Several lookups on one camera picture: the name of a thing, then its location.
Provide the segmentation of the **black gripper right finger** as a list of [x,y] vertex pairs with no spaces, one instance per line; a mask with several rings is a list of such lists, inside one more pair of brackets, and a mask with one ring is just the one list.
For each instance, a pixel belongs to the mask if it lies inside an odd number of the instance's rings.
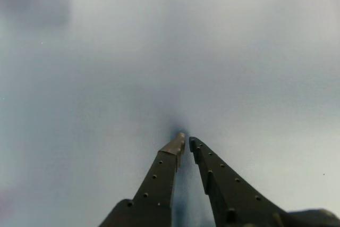
[[199,167],[216,226],[289,226],[287,213],[264,197],[196,137],[190,151]]

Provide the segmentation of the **gripper black left finger taped tip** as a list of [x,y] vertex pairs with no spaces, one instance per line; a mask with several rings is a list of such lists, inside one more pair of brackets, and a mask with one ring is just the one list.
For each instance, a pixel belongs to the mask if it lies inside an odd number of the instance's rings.
[[100,226],[171,226],[175,175],[185,149],[185,134],[160,149],[132,199],[123,199]]

